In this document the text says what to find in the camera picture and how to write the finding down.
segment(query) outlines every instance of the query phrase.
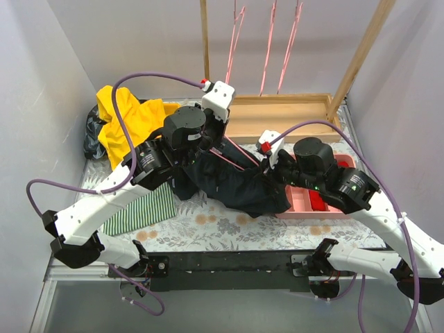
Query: yellow shirt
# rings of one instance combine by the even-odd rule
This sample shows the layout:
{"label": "yellow shirt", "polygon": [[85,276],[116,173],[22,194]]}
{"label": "yellow shirt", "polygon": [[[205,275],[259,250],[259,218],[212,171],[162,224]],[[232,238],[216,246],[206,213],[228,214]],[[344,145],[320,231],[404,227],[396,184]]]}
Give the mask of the yellow shirt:
{"label": "yellow shirt", "polygon": [[[130,147],[112,107],[111,90],[112,87],[107,85],[100,89],[96,97],[99,117],[107,122],[100,131],[99,141],[105,147],[114,170],[130,152]],[[154,130],[164,124],[166,113],[162,99],[140,104],[128,88],[122,87],[117,90],[117,105],[134,147],[140,145]],[[175,103],[168,105],[169,114],[178,107]]]}

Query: wooden frame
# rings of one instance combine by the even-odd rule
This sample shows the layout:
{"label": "wooden frame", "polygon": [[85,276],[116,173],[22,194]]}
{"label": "wooden frame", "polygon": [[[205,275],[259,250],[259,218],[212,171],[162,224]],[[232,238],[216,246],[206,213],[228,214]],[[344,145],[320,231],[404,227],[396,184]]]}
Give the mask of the wooden frame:
{"label": "wooden frame", "polygon": [[[362,37],[338,90],[332,99],[330,94],[294,94],[238,96],[231,107],[227,136],[240,144],[257,141],[264,129],[282,132],[293,124],[306,120],[328,120],[340,127],[337,111],[361,69],[379,32],[389,16],[396,0],[380,0],[378,7]],[[210,77],[208,50],[207,3],[200,0],[202,19],[205,77]],[[287,142],[315,136],[326,142],[337,142],[340,136],[325,125],[309,125],[287,135]]]}
{"label": "wooden frame", "polygon": [[[307,120],[325,119],[332,102],[331,94],[241,95],[230,108],[230,123],[226,135],[239,144],[255,144],[267,129],[280,133]],[[341,127],[336,115],[333,123]],[[317,136],[324,142],[337,142],[339,134],[330,127],[313,124],[297,129],[285,137],[294,143],[304,137]]]}

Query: black plastic bag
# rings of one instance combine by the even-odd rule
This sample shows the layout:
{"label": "black plastic bag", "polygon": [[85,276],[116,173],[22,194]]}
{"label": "black plastic bag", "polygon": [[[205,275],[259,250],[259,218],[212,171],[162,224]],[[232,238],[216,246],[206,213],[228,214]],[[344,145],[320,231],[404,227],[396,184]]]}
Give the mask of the black plastic bag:
{"label": "black plastic bag", "polygon": [[99,118],[99,107],[96,105],[89,111],[86,118],[83,153],[88,160],[97,160],[107,155],[105,147],[99,141],[99,133],[106,121]]}

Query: wooden post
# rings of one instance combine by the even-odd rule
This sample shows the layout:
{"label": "wooden post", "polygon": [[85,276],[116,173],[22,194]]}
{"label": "wooden post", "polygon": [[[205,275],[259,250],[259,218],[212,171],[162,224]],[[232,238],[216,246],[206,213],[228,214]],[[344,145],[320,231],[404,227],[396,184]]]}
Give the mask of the wooden post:
{"label": "wooden post", "polygon": [[210,79],[210,53],[208,51],[207,0],[200,0],[200,23],[202,25],[203,67],[205,78]]}
{"label": "wooden post", "polygon": [[375,14],[367,27],[366,33],[362,37],[361,44],[359,44],[352,61],[348,65],[347,71],[342,78],[341,84],[339,85],[336,94],[334,95],[332,104],[327,112],[327,119],[329,122],[333,122],[334,115],[336,114],[342,100],[347,95],[353,81],[361,69],[364,60],[366,59],[368,52],[370,51],[376,37],[384,25],[387,17],[389,16],[396,0],[381,0],[376,8]]}

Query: table surface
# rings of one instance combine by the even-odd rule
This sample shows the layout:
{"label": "table surface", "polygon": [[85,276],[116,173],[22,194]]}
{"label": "table surface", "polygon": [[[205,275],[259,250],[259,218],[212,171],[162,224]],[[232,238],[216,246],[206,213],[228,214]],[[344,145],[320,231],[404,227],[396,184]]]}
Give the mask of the table surface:
{"label": "table surface", "polygon": [[[350,124],[342,108],[339,119],[344,133],[350,135]],[[341,140],[331,144],[335,153],[357,156]],[[254,145],[243,145],[254,152]],[[285,149],[292,152],[293,144]],[[82,187],[92,189],[112,172],[108,159],[88,161]],[[193,198],[180,201],[175,197],[178,215],[146,228],[116,237],[141,241],[148,252],[223,251],[223,250],[309,250],[324,238],[334,238],[343,244],[360,248],[384,248],[384,242],[366,226],[353,219],[278,219],[247,214],[226,208],[200,191]]]}

